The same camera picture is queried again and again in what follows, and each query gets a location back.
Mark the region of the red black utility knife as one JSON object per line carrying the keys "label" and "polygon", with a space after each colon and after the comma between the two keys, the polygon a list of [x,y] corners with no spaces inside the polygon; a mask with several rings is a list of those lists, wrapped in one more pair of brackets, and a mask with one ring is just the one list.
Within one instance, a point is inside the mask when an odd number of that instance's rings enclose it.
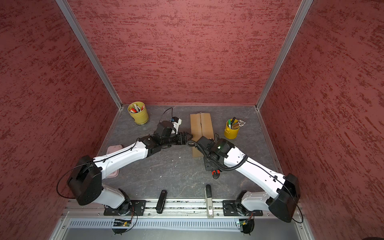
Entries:
{"label": "red black utility knife", "polygon": [[220,174],[221,174],[220,170],[213,170],[212,171],[213,179],[215,179],[215,180],[218,179],[220,177]]}

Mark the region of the brown cardboard express box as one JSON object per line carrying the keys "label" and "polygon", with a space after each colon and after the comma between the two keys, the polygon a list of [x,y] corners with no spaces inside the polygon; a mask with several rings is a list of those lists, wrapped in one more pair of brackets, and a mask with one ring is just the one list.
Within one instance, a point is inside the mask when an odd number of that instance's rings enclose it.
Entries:
{"label": "brown cardboard express box", "polygon": [[201,137],[214,138],[214,130],[210,113],[191,114],[192,141],[197,142]]}

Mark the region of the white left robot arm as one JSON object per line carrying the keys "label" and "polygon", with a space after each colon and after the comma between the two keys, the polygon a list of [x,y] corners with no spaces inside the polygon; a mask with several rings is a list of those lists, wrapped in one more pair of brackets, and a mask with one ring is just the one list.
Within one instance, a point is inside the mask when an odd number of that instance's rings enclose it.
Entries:
{"label": "white left robot arm", "polygon": [[82,157],[72,170],[67,185],[80,206],[97,203],[126,215],[132,210],[131,199],[121,189],[111,188],[103,180],[113,172],[139,160],[148,158],[173,145],[186,145],[193,138],[180,132],[175,122],[162,121],[152,135],[137,140],[112,154],[91,158]]}

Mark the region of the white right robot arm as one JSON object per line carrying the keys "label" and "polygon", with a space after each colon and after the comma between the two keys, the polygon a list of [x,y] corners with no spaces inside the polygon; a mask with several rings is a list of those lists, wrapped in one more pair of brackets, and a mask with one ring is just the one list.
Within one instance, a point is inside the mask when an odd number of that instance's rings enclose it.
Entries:
{"label": "white right robot arm", "polygon": [[243,153],[233,143],[201,137],[188,141],[188,146],[203,154],[206,170],[218,179],[222,172],[237,171],[264,190],[263,194],[241,191],[235,209],[241,216],[262,211],[272,213],[279,220],[290,223],[300,200],[299,180],[292,174],[277,173]]}

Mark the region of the yellow pencil cup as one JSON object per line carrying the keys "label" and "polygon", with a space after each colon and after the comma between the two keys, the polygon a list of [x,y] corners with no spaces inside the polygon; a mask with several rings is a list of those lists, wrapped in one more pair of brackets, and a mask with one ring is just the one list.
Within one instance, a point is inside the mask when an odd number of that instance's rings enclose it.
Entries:
{"label": "yellow pencil cup", "polygon": [[238,122],[238,120],[227,120],[224,131],[224,135],[227,139],[233,140],[238,136],[238,132],[240,130],[240,125],[238,124]]}

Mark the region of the coloured pencils bundle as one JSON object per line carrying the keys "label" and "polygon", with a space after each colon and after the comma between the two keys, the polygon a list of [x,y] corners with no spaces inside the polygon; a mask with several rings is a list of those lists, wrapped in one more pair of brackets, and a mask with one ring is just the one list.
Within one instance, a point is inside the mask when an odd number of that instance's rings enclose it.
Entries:
{"label": "coloured pencils bundle", "polygon": [[238,121],[233,125],[233,129],[238,129],[238,128],[240,128],[240,127],[243,127],[245,124],[246,124],[245,121],[243,121],[243,120],[238,120]]}

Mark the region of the yellow-green pen holder cup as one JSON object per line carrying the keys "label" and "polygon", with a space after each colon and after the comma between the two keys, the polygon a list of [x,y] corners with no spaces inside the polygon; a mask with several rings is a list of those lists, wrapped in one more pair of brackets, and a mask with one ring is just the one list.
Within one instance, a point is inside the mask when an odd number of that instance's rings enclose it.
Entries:
{"label": "yellow-green pen holder cup", "polygon": [[137,125],[144,125],[149,121],[146,105],[143,102],[133,102],[128,106],[128,112]]}

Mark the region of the pink flat case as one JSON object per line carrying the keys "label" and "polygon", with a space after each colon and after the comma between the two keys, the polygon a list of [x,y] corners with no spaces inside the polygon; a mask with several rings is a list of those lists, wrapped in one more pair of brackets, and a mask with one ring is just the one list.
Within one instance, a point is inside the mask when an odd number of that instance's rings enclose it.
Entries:
{"label": "pink flat case", "polygon": [[[123,148],[122,145],[109,146],[106,154],[107,155],[112,154],[114,152],[121,150],[122,148]],[[119,175],[119,172],[120,172],[120,170],[116,170],[116,171],[112,172],[111,174],[109,174],[106,178],[107,179],[115,178]]]}

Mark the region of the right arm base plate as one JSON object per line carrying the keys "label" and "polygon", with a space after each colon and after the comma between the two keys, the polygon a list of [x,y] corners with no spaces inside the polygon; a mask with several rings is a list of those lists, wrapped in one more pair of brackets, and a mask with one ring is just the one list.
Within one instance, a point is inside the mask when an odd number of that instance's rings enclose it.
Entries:
{"label": "right arm base plate", "polygon": [[223,202],[223,212],[224,216],[238,216],[238,217],[261,217],[263,216],[263,211],[247,210],[240,202],[232,200],[224,200]]}

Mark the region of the aluminium front rail frame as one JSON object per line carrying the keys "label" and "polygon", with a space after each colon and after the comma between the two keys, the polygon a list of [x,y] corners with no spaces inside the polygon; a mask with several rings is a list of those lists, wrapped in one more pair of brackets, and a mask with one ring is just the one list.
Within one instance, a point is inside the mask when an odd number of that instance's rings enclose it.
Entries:
{"label": "aluminium front rail frame", "polygon": [[157,214],[157,199],[146,200],[143,216],[132,217],[104,216],[105,206],[90,204],[80,206],[75,200],[69,200],[54,229],[51,239],[62,240],[69,229],[111,229],[115,219],[133,220],[131,228],[161,230],[213,230],[239,232],[239,221],[243,217],[224,216],[223,200],[214,199],[214,218],[208,219],[205,199],[166,199],[162,214]]}

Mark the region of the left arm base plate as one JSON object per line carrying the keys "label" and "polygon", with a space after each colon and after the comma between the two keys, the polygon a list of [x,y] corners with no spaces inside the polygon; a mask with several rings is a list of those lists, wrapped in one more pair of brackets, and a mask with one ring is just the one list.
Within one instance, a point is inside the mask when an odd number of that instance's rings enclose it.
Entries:
{"label": "left arm base plate", "polygon": [[134,214],[143,216],[146,203],[146,200],[125,200],[117,209],[105,206],[104,216],[132,217]]}

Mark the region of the aluminium corner post left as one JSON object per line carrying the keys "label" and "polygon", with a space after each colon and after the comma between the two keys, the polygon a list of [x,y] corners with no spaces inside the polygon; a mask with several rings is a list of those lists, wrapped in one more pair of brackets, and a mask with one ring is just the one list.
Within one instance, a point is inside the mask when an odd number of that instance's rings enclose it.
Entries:
{"label": "aluminium corner post left", "polygon": [[97,57],[95,51],[93,50],[91,43],[89,42],[88,38],[86,37],[80,23],[76,19],[75,14],[73,13],[68,1],[65,0],[56,0],[56,3],[58,4],[61,12],[63,13],[65,19],[69,23],[72,31],[74,32],[75,36],[77,37],[78,41],[80,42],[81,46],[83,47],[85,53],[87,54],[89,60],[91,61],[93,67],[95,68],[96,72],[98,73],[99,77],[101,78],[103,84],[105,85],[108,93],[112,97],[113,101],[117,105],[118,109],[121,110],[123,108],[123,102],[118,96],[110,78],[108,77],[106,71],[104,70],[99,58]]}

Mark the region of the aluminium corner post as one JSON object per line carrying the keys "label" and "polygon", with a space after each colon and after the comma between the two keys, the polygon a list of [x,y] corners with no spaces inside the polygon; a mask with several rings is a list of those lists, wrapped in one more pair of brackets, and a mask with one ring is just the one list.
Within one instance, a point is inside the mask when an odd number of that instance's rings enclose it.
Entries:
{"label": "aluminium corner post", "polygon": [[80,23],[76,19],[75,14],[73,13],[68,1],[65,0],[56,0],[56,3],[58,4],[61,12],[63,13],[65,19],[69,23],[72,31],[74,32],[75,36],[77,37],[78,41],[80,42],[81,46],[83,47],[85,53],[87,54],[89,60],[91,61],[93,67],[95,68],[96,72],[98,73],[99,77],[101,78],[103,84],[105,85],[108,93],[112,97],[113,101],[117,105],[118,109],[121,110],[123,108],[123,102],[118,96],[110,78],[108,77],[106,71],[104,70],[99,58],[97,57],[95,51],[93,50],[91,43],[89,42],[88,38],[86,37]]}
{"label": "aluminium corner post", "polygon": [[284,60],[287,56],[287,54],[290,51],[290,48],[300,30],[301,25],[303,24],[303,21],[313,3],[313,0],[302,0],[301,4],[298,8],[298,11],[294,17],[294,20],[291,24],[291,27],[287,33],[287,36],[284,40],[284,43],[281,47],[281,50],[279,52],[279,55],[275,61],[275,64],[270,72],[270,75],[267,79],[266,85],[256,103],[256,111],[260,111],[261,107],[279,73],[280,68],[282,67]]}

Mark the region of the aluminium corner post right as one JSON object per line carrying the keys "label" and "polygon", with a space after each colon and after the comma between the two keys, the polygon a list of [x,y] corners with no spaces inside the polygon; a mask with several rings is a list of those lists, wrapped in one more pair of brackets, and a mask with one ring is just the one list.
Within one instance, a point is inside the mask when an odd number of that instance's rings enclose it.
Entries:
{"label": "aluminium corner post right", "polygon": [[267,79],[266,85],[256,103],[256,111],[260,111],[261,107],[279,73],[280,68],[282,67],[284,60],[287,56],[287,54],[290,51],[290,48],[300,30],[301,25],[303,24],[303,21],[313,3],[313,0],[302,0],[301,4],[298,8],[298,11],[294,17],[294,20],[291,24],[291,27],[287,33],[287,36],[284,40],[284,43],[281,47],[281,50],[279,52],[279,55],[275,61],[275,64],[270,72],[270,75]]}

